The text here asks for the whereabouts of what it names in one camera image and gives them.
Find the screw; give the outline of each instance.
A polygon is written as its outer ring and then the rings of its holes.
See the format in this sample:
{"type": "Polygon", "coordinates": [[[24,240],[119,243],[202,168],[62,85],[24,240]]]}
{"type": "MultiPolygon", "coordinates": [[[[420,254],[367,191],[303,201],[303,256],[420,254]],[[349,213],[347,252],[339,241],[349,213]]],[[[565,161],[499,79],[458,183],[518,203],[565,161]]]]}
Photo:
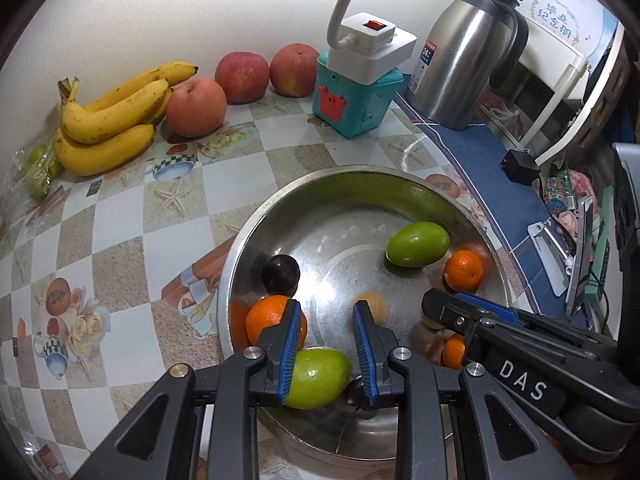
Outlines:
{"type": "Polygon", "coordinates": [[[244,349],[242,355],[247,359],[257,359],[262,356],[262,348],[259,346],[248,346],[244,349]]]}
{"type": "Polygon", "coordinates": [[[399,346],[398,348],[395,348],[392,354],[393,357],[395,357],[399,361],[406,361],[412,355],[411,350],[409,350],[405,346],[399,346]]]}
{"type": "Polygon", "coordinates": [[[186,374],[189,373],[189,367],[184,363],[173,365],[171,367],[171,369],[169,370],[169,373],[173,377],[181,378],[181,377],[184,377],[186,374]]]}
{"type": "Polygon", "coordinates": [[[484,375],[484,367],[480,363],[468,364],[465,370],[472,377],[482,377],[484,375]]]}

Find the green mango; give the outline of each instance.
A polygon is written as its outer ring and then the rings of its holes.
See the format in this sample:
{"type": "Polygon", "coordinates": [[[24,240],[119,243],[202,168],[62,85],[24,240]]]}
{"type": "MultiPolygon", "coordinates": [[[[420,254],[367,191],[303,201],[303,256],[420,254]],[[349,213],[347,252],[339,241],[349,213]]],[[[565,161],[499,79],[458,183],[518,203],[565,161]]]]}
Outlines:
{"type": "Polygon", "coordinates": [[[338,397],[351,380],[351,361],[334,348],[307,348],[296,354],[285,406],[320,408],[338,397]]]}
{"type": "Polygon", "coordinates": [[[401,267],[424,267],[449,250],[449,234],[433,222],[416,222],[400,229],[386,245],[386,259],[401,267]]]}

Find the apple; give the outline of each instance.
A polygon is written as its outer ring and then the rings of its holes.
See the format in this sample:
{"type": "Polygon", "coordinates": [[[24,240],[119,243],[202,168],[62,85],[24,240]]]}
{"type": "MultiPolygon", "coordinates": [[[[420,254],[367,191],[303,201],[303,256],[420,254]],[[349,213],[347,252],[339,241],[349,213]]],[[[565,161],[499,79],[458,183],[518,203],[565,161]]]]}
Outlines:
{"type": "Polygon", "coordinates": [[[305,97],[316,88],[320,53],[304,43],[293,43],[281,48],[271,60],[271,84],[275,91],[286,97],[305,97]]]}
{"type": "Polygon", "coordinates": [[[215,79],[230,103],[252,103],[264,96],[269,85],[269,64],[258,54],[232,52],[218,63],[215,79]]]}
{"type": "Polygon", "coordinates": [[[212,132],[225,120],[225,114],[225,92],[208,77],[192,77],[174,89],[164,113],[171,129],[183,137],[212,132]]]}

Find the bowl rim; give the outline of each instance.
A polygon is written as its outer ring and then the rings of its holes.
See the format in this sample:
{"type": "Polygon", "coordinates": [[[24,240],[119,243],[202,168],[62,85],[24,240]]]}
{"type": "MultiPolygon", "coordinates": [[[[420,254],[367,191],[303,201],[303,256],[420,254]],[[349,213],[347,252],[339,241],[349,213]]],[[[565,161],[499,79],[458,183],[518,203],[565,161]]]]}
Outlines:
{"type": "MultiPolygon", "coordinates": [[[[228,308],[230,303],[230,294],[231,294],[231,285],[236,275],[236,268],[238,266],[238,260],[242,251],[244,250],[248,239],[251,237],[252,233],[258,227],[260,222],[265,218],[265,216],[273,209],[273,207],[283,200],[285,197],[290,194],[296,192],[299,188],[307,186],[313,182],[321,180],[323,178],[334,176],[336,174],[345,174],[345,173],[382,173],[387,174],[389,176],[395,176],[398,178],[403,178],[405,180],[409,180],[414,184],[419,184],[430,191],[437,193],[444,200],[447,200],[449,203],[453,204],[459,212],[461,212],[465,218],[470,221],[476,230],[480,233],[482,239],[486,243],[489,251],[494,258],[496,267],[498,269],[498,273],[500,274],[500,278],[502,280],[502,288],[504,289],[505,298],[507,298],[508,307],[512,307],[512,300],[509,293],[508,280],[507,275],[504,270],[504,266],[502,265],[502,261],[498,256],[494,245],[491,240],[487,236],[484,229],[478,224],[478,222],[473,218],[471,213],[462,207],[456,200],[452,199],[447,193],[445,193],[440,188],[435,187],[429,182],[425,181],[422,178],[414,176],[405,171],[396,170],[393,168],[385,168],[383,166],[372,166],[366,164],[355,164],[349,166],[337,166],[336,168],[325,168],[324,170],[314,171],[313,173],[306,174],[290,184],[287,184],[282,189],[278,190],[276,193],[271,195],[265,202],[249,217],[249,219],[244,223],[236,238],[229,249],[228,255],[225,260],[225,264],[222,269],[222,274],[220,275],[220,282],[218,285],[218,297],[216,304],[216,320],[218,322],[218,338],[220,340],[220,347],[222,348],[222,355],[225,359],[228,359],[234,354],[234,348],[231,343],[231,334],[229,330],[229,316],[228,316],[228,308]]],[[[286,436],[288,442],[293,444],[293,447],[296,448],[299,452],[306,454],[307,456],[311,456],[318,460],[318,457],[314,457],[310,455],[309,452],[311,450],[315,452],[320,452],[324,456],[323,462],[333,463],[334,465],[340,465],[344,467],[354,468],[355,463],[365,464],[380,464],[385,462],[390,462],[394,460],[393,458],[381,458],[381,459],[370,459],[370,458],[353,458],[346,457],[340,454],[335,454],[332,452],[325,451],[324,449],[319,449],[311,444],[308,444],[301,440],[299,437],[295,436],[291,433],[287,428],[281,426],[277,420],[275,420],[268,410],[261,408],[258,410],[258,418],[260,421],[266,426],[267,430],[274,434],[274,436],[281,438],[286,436]]]]}

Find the thermos handle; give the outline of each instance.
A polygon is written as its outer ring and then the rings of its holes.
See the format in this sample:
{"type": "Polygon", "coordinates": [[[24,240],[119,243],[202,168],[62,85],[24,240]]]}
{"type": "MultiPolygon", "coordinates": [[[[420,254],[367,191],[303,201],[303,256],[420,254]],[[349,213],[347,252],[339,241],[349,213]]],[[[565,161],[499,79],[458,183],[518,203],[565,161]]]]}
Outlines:
{"type": "Polygon", "coordinates": [[[511,70],[516,66],[524,48],[529,40],[529,25],[527,20],[509,4],[494,0],[494,5],[511,16],[513,25],[511,26],[511,37],[507,43],[507,48],[500,56],[498,63],[491,70],[489,85],[491,88],[498,88],[507,80],[511,70]]]}

